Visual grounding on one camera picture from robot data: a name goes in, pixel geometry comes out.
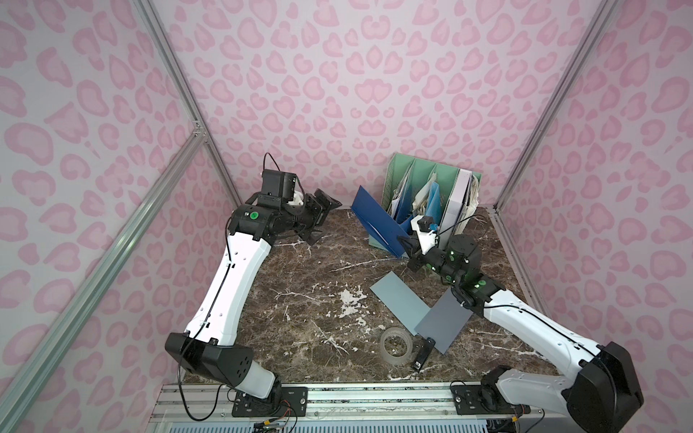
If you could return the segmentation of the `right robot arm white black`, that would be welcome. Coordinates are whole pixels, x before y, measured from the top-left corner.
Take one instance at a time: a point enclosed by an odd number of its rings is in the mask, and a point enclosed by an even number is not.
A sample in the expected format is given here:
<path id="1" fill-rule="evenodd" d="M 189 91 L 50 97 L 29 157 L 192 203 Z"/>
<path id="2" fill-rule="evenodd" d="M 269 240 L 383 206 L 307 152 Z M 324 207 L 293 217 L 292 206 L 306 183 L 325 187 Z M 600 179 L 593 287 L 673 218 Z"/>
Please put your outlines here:
<path id="1" fill-rule="evenodd" d="M 586 432 L 618 432 L 644 406 L 630 353 L 601 345 L 532 308 L 480 269 L 471 236 L 456 235 L 441 249 L 433 232 L 398 241 L 413 272 L 427 267 L 448 285 L 456 303 L 511 332 L 551 362 L 557 375 L 498 366 L 480 381 L 484 409 L 527 406 L 570 417 Z"/>

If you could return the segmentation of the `clear tape roll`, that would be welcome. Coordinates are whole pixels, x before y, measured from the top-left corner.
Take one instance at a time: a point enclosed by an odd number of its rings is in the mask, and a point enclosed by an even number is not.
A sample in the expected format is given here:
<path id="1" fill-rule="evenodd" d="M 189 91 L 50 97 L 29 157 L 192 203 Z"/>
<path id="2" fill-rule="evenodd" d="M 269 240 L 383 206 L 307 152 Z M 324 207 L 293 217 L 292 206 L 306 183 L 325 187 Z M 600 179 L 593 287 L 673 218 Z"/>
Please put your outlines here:
<path id="1" fill-rule="evenodd" d="M 405 328 L 388 328 L 380 337 L 379 353 L 386 364 L 404 366 L 413 356 L 413 337 Z"/>

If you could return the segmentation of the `aluminium rail front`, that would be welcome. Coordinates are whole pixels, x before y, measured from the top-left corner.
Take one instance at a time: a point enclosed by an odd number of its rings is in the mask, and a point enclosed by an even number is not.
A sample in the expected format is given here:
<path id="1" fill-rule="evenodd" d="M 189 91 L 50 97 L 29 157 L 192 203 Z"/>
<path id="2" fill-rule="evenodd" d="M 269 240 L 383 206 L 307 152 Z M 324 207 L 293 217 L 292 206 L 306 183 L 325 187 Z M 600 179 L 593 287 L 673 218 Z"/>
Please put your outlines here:
<path id="1" fill-rule="evenodd" d="M 478 388 L 462 381 L 292 384 L 284 390 L 288 398 L 272 410 L 226 387 L 166 385 L 149 422 L 510 420 L 526 428 L 545 415 L 535 407 L 489 412 L 474 394 Z"/>

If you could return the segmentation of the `grey envelope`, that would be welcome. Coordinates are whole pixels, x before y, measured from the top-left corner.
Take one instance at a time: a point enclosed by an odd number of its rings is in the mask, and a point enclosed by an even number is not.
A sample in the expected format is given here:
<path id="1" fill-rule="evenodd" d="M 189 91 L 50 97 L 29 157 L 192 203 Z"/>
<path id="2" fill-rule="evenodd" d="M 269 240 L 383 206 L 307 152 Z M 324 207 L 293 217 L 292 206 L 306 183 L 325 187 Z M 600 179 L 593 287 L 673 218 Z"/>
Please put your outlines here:
<path id="1" fill-rule="evenodd" d="M 431 338 L 434 347 L 445 355 L 471 317 L 472 311 L 464 308 L 448 289 L 415 327 L 415 331 L 421 337 Z"/>

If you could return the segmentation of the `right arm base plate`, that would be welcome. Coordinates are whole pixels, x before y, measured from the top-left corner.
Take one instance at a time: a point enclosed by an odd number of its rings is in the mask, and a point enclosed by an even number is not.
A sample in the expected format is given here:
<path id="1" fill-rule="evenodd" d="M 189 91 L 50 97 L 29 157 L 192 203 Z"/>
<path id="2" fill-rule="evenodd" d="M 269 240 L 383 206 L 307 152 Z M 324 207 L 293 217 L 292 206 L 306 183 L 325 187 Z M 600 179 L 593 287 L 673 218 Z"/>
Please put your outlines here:
<path id="1" fill-rule="evenodd" d="M 508 403 L 488 386 L 453 382 L 449 389 L 458 415 L 513 415 L 521 418 L 532 412 L 530 406 Z"/>

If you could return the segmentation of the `blue folder in organizer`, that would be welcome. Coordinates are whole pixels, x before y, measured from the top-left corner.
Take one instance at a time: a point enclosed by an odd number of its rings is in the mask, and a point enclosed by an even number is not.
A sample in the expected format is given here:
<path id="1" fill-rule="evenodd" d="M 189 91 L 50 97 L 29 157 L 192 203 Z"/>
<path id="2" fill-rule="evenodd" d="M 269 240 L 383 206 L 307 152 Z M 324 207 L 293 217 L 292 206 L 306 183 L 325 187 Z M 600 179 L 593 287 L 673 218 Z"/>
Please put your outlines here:
<path id="1" fill-rule="evenodd" d="M 431 218 L 435 225 L 440 224 L 442 218 L 442 203 L 440 185 L 436 181 L 431 182 L 424 216 Z"/>

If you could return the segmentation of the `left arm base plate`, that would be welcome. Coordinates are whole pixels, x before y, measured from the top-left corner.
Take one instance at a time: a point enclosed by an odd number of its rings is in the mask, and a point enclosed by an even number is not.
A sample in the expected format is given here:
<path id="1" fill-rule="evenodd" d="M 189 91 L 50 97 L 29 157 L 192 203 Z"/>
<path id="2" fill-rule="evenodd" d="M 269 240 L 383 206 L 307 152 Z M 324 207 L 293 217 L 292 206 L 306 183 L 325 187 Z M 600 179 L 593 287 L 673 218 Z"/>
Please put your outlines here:
<path id="1" fill-rule="evenodd" d="M 279 386 L 272 389 L 267 398 L 261 399 L 249 393 L 237 393 L 232 399 L 234 418 L 278 417 L 289 412 L 294 417 L 304 417 L 307 412 L 309 388 L 303 386 Z"/>

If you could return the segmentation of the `dark blue envelope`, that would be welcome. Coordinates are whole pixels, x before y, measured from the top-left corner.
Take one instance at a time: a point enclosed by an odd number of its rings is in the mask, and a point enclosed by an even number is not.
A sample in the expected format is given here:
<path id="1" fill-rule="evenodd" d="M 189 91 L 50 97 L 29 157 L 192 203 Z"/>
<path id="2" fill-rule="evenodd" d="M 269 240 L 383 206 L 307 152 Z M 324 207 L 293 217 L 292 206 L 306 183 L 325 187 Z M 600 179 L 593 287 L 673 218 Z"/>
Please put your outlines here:
<path id="1" fill-rule="evenodd" d="M 385 250 L 395 257 L 405 254 L 399 237 L 409 235 L 363 187 L 357 190 L 351 209 L 366 232 Z"/>

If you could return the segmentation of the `small black stapler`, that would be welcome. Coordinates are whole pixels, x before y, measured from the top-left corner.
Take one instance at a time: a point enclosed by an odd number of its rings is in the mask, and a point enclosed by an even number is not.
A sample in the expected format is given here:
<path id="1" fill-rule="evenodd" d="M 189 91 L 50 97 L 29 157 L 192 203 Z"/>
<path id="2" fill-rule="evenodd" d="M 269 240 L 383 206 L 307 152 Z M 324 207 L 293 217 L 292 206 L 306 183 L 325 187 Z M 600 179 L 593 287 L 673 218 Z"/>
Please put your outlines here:
<path id="1" fill-rule="evenodd" d="M 424 368 L 426 362 L 428 361 L 429 357 L 431 356 L 431 353 L 433 349 L 435 348 L 435 340 L 428 337 L 424 343 L 422 344 L 422 347 L 420 350 L 417 352 L 415 355 L 413 362 L 411 363 L 411 368 L 413 368 L 413 371 L 416 373 L 420 373 L 422 369 Z"/>

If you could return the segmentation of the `green file organizer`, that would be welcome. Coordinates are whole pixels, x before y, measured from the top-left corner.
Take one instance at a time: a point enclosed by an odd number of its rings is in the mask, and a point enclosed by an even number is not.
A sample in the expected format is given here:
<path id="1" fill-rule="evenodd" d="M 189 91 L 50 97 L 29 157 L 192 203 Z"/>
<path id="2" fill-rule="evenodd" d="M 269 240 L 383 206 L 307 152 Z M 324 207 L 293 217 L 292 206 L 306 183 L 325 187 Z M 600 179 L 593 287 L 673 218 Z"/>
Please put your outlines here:
<path id="1" fill-rule="evenodd" d="M 413 232 L 411 228 L 413 218 L 424 216 L 429 188 L 433 181 L 440 185 L 443 218 L 446 202 L 459 170 L 465 169 L 397 153 L 391 158 L 387 166 L 381 207 L 407 234 L 411 234 Z M 467 222 L 471 220 L 478 208 L 482 175 L 474 171 L 472 173 L 473 176 L 470 179 L 467 192 L 467 204 L 463 208 L 451 236 L 464 231 Z M 445 247 L 451 236 L 448 239 L 443 239 L 443 243 L 440 243 L 439 235 L 439 246 Z M 369 241 L 371 245 L 377 245 L 384 249 L 372 236 L 369 236 Z"/>

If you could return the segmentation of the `light blue envelope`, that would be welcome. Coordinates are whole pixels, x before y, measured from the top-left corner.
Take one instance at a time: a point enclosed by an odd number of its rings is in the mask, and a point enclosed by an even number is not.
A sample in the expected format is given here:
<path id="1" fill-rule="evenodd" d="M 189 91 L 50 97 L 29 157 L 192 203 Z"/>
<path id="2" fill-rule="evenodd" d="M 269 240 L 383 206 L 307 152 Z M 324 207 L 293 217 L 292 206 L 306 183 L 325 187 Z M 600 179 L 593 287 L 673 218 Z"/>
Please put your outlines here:
<path id="1" fill-rule="evenodd" d="M 371 291 L 413 336 L 417 335 L 416 327 L 431 308 L 408 285 L 389 272 L 371 286 Z"/>

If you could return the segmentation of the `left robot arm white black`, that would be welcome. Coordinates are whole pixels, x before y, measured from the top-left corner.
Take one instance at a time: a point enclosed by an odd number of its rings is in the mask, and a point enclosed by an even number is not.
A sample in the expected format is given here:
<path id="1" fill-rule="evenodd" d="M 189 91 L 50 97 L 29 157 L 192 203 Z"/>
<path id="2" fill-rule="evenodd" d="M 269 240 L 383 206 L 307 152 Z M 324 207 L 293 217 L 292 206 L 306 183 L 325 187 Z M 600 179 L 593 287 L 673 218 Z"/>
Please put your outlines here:
<path id="1" fill-rule="evenodd" d="M 321 189 L 287 198 L 256 193 L 233 211 L 224 232 L 218 270 L 200 308 L 180 333 L 171 333 L 166 352 L 180 369 L 262 400 L 279 393 L 275 374 L 236 342 L 247 297 L 274 243 L 296 235 L 309 245 L 340 202 Z"/>

